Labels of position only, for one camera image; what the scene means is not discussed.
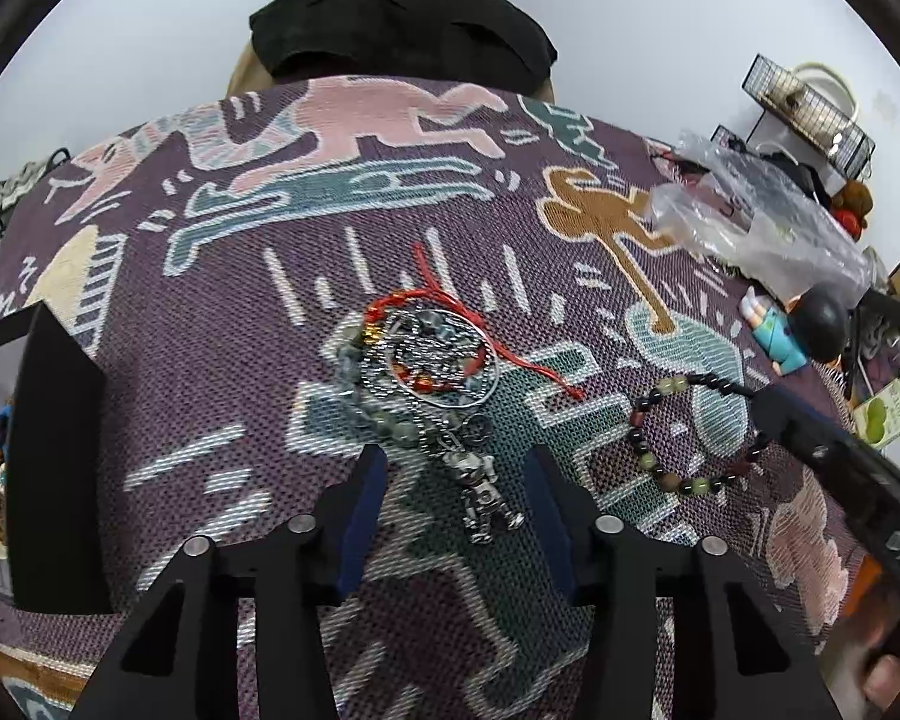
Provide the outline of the person right hand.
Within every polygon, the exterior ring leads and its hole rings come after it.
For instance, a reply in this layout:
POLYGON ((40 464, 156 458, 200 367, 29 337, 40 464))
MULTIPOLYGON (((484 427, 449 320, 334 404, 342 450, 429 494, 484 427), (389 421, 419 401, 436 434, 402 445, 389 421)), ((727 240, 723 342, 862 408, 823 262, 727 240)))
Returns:
POLYGON ((900 655, 886 644, 899 624, 900 601, 877 596, 832 629, 818 665, 839 717, 888 717, 900 696, 900 655))

